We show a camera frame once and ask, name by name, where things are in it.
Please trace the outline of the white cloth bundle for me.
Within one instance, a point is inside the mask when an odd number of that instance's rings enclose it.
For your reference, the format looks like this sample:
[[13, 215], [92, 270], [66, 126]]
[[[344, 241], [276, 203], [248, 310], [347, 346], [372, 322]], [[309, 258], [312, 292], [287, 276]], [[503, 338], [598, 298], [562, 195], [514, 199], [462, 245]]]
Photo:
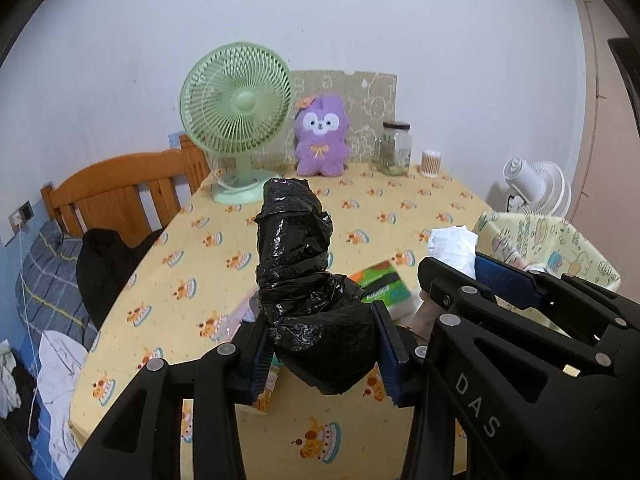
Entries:
[[427, 240], [427, 255], [469, 278], [476, 278], [475, 258], [478, 236], [466, 226], [434, 229]]

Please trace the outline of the cotton swab container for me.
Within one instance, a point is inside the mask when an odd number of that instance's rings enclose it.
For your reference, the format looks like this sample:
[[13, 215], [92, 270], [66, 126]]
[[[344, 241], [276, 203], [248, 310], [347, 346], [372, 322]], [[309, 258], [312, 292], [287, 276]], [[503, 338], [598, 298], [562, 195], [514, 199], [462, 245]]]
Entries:
[[439, 151], [423, 151], [419, 166], [420, 175], [424, 178], [437, 179], [442, 166], [442, 153]]

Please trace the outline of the beige door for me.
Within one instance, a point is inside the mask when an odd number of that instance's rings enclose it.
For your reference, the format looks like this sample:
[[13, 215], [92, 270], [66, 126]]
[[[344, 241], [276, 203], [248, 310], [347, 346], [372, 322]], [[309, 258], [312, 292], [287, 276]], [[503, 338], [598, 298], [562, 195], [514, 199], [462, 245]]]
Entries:
[[603, 0], [575, 0], [586, 63], [584, 132], [568, 218], [620, 274], [618, 292], [639, 299], [639, 135], [608, 42], [626, 36]]

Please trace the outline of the black plastic bag roll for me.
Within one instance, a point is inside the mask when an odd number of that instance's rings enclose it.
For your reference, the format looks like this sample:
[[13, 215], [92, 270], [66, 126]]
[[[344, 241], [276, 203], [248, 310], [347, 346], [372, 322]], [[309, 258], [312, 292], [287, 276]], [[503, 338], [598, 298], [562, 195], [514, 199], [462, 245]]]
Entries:
[[328, 271], [330, 215], [307, 181], [272, 178], [255, 222], [256, 284], [274, 352], [326, 396], [348, 391], [374, 367], [374, 319], [360, 286]]

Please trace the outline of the yellow cake-print tablecloth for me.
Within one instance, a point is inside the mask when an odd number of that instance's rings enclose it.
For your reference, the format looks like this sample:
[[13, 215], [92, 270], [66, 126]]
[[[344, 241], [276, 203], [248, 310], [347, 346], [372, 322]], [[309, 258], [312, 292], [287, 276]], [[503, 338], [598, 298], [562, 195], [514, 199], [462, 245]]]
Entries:
[[[309, 182], [333, 220], [329, 268], [352, 275], [390, 262], [410, 289], [436, 228], [474, 226], [480, 196], [448, 176], [390, 178], [352, 164]], [[222, 326], [253, 291], [259, 206], [214, 202], [205, 181], [145, 255], [102, 325], [82, 367], [70, 426], [85, 442], [149, 359], [192, 361], [224, 340]], [[251, 479], [396, 479], [412, 413], [384, 396], [369, 372], [325, 396], [289, 370], [269, 379], [257, 408], [236, 411]]]

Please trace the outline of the green packet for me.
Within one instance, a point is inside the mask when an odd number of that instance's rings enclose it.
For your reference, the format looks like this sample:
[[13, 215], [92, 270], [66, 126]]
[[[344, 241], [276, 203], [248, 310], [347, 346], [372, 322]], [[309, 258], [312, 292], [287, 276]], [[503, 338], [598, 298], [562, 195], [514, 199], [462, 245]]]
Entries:
[[363, 302], [380, 300], [390, 308], [411, 297], [407, 285], [388, 260], [349, 275], [349, 278], [361, 288]]

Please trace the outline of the green desk fan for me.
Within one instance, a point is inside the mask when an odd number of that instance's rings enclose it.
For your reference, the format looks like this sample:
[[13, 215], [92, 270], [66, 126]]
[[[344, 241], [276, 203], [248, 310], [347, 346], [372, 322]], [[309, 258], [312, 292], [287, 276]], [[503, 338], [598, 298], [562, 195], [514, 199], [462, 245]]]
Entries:
[[212, 187], [216, 203], [262, 199], [262, 188], [277, 174], [254, 168], [252, 155], [280, 133], [292, 103], [288, 66], [259, 44], [225, 44], [191, 68], [179, 96], [184, 131], [205, 154], [234, 160]]

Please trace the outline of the yellow cartoon fabric storage box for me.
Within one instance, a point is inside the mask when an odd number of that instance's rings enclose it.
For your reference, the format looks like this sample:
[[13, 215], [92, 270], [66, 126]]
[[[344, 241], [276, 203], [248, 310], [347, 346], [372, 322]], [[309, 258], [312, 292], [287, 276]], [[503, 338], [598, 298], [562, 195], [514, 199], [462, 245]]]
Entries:
[[614, 266], [563, 218], [486, 211], [473, 231], [479, 252], [510, 266], [574, 275], [612, 292], [620, 287]]

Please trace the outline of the purple plush bunny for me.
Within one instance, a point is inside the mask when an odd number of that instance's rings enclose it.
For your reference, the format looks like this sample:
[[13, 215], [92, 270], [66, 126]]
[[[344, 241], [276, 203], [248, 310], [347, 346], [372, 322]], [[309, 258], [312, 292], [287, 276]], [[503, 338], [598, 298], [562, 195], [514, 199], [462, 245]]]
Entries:
[[350, 155], [348, 128], [344, 104], [337, 94], [325, 93], [300, 101], [294, 118], [296, 174], [341, 176]]

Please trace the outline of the white floor fan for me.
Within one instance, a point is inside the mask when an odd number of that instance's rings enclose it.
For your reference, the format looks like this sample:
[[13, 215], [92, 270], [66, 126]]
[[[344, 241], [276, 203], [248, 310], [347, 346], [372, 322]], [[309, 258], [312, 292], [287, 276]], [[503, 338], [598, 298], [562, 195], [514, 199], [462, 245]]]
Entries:
[[506, 211], [564, 218], [570, 209], [572, 190], [554, 162], [526, 162], [513, 157], [503, 167], [509, 188]]

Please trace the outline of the glass jar dark lid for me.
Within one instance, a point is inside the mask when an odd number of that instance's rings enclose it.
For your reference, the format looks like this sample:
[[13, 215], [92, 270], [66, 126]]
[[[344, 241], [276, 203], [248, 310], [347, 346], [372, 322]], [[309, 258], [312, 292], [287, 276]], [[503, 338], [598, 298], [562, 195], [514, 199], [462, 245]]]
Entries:
[[372, 165], [390, 177], [406, 176], [410, 169], [412, 136], [408, 122], [383, 122], [375, 136]]

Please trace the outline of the white clothes on bed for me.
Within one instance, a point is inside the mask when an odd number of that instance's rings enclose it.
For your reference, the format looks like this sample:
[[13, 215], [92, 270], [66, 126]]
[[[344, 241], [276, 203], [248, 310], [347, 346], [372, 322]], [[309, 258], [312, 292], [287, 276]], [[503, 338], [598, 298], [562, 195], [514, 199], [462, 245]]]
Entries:
[[87, 349], [56, 330], [24, 353], [1, 341], [1, 477], [62, 479], [80, 445], [70, 404]]

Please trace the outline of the black garment on bed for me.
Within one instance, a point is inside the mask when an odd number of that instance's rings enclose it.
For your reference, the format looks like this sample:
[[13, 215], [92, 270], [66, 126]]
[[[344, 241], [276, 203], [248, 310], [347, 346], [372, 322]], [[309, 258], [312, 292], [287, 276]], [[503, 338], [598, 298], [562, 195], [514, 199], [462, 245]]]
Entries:
[[162, 230], [154, 231], [136, 247], [129, 247], [117, 231], [90, 229], [85, 232], [76, 262], [76, 278], [82, 303], [97, 330], [101, 329], [139, 263], [162, 234]]

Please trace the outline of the wall power socket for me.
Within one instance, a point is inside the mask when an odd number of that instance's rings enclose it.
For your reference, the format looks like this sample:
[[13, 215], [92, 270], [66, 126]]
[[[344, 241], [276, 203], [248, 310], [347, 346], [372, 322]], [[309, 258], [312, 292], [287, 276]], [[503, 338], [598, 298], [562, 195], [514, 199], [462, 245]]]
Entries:
[[22, 206], [19, 206], [13, 214], [9, 216], [9, 222], [14, 228], [21, 228], [34, 216], [32, 204], [28, 200]]

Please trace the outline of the blue plaid pillow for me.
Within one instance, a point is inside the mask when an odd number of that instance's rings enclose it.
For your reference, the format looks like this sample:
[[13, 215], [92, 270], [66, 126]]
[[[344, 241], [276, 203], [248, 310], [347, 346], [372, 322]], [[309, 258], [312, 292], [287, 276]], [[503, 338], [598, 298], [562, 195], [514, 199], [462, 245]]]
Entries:
[[47, 221], [26, 252], [15, 284], [18, 314], [28, 336], [39, 348], [47, 330], [69, 336], [87, 350], [98, 330], [82, 302], [76, 278], [81, 239]]

